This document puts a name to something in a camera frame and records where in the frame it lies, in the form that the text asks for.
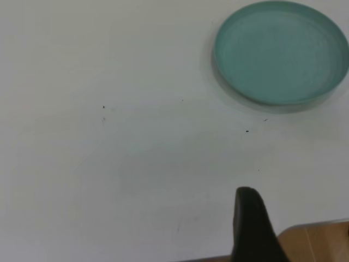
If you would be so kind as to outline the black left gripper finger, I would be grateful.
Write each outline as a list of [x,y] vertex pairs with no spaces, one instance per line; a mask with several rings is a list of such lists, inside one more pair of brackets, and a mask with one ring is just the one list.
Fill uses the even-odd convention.
[[231,261],[289,261],[257,190],[236,190]]

